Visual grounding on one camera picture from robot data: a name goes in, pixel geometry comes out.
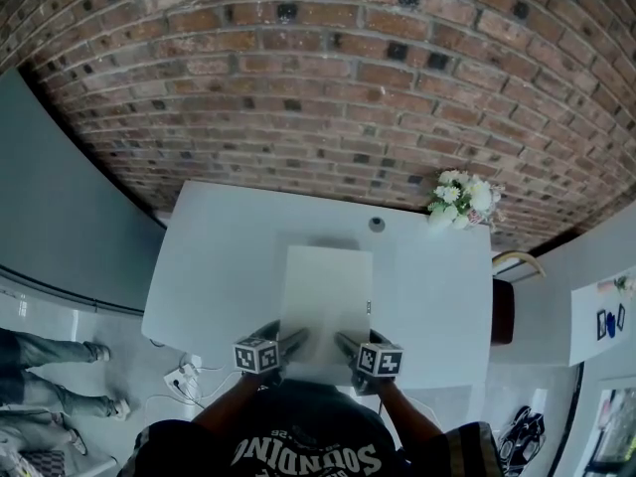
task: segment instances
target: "white floor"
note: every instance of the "white floor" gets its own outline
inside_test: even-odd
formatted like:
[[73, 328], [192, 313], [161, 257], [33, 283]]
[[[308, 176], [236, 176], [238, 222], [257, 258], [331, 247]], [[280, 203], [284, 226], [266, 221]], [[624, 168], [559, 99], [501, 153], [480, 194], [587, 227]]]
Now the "white floor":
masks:
[[[145, 425], [167, 418], [189, 419], [198, 411], [197, 406], [165, 397], [171, 394], [163, 377], [177, 368], [182, 352], [153, 346], [141, 335], [140, 318], [94, 315], [6, 293], [0, 293], [0, 327], [53, 339], [94, 341], [110, 347], [112, 361], [109, 363], [47, 365], [38, 371], [43, 377], [80, 394], [107, 394], [129, 400], [133, 413], [126, 422], [91, 417], [71, 419], [97, 460], [113, 456], [122, 464], [132, 451], [137, 433]], [[199, 396], [213, 392], [230, 372], [202, 372]], [[218, 394], [237, 378], [238, 375], [233, 375]], [[522, 405], [529, 404], [542, 411], [546, 415], [548, 441], [524, 477], [544, 477], [560, 442], [574, 379], [575, 371], [569, 368], [491, 364], [484, 386], [405, 393], [432, 408], [444, 430], [482, 419], [491, 424], [495, 437]], [[202, 403], [212, 400], [214, 397], [209, 397]], [[420, 406], [420, 409], [430, 416], [428, 408]]]

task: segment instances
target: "tabletop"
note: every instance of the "tabletop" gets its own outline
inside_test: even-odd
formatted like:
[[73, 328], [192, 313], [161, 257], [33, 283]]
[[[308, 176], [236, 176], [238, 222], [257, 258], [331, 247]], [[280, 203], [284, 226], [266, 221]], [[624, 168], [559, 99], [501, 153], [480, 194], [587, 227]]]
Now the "tabletop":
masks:
[[486, 227], [434, 232], [426, 216], [187, 182], [148, 294], [142, 332], [231, 365], [232, 343], [280, 316], [291, 245], [373, 254], [371, 327], [404, 348], [407, 389], [483, 383], [492, 272]]

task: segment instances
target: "black picture frame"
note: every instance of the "black picture frame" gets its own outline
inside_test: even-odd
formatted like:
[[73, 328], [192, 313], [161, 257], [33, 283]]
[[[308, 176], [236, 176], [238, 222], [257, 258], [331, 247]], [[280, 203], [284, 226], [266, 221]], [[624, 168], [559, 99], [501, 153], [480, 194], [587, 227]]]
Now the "black picture frame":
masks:
[[601, 309], [596, 313], [596, 341], [600, 341], [607, 335], [607, 313]]
[[623, 304], [618, 305], [618, 318], [616, 318], [616, 327], [618, 327], [619, 331], [623, 331], [623, 327], [625, 326], [625, 306]]

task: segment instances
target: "gray panel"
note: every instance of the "gray panel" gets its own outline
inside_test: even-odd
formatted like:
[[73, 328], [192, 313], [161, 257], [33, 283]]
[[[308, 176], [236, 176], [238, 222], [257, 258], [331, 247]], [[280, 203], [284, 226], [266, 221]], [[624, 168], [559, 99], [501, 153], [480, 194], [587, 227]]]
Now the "gray panel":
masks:
[[0, 77], [0, 265], [143, 310], [165, 230], [67, 138], [15, 70]]

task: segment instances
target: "brick wall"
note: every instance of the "brick wall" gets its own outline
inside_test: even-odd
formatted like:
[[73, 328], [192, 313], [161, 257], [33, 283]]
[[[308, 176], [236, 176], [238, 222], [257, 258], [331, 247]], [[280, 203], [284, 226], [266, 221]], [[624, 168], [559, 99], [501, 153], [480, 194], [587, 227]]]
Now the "brick wall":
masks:
[[170, 211], [199, 179], [420, 208], [507, 187], [532, 247], [634, 199], [636, 0], [0, 0], [0, 72]]

